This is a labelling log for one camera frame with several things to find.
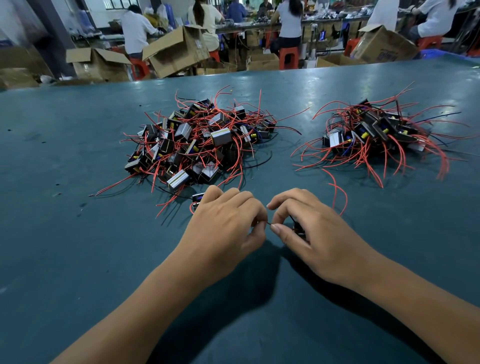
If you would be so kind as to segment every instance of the person in blue shirt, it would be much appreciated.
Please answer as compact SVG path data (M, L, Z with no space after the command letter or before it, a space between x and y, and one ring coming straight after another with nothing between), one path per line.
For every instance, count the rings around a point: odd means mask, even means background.
M239 3L239 0L233 0L227 10L226 19L232 19L235 23L242 23L243 18L247 16L247 10Z

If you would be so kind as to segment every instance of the workbench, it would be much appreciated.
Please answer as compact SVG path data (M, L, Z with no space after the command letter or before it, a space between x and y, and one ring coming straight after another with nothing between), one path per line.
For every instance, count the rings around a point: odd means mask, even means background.
M461 111L436 130L480 134L480 71L449 57L320 69L239 72L135 83L42 87L0 93L0 352L8 364L46 364L125 300L177 245L191 217L176 200L157 219L169 195L147 184L124 182L113 195L88 197L127 177L133 143L119 143L179 97L206 98L219 89L219 105L258 103L277 118L306 112L279 125L258 147L243 190L267 204L292 187L307 188L326 204L334 189L320 169L295 172L299 145L323 135L327 102L384 99L415 81L401 103L412 113L436 105L425 118ZM478 139L449 149L478 154ZM344 218L373 248L415 273L480 305L478 224L479 157L449 154L445 180L437 158L407 154L404 176L379 188L365 169L333 171L348 194ZM378 168L383 170L383 162ZM237 186L239 179L229 187ZM193 186L186 193L201 192ZM337 207L343 197L338 194ZM440 363L411 331L361 296L317 279L281 241L267 241L227 278L204 291L172 324L152 363Z

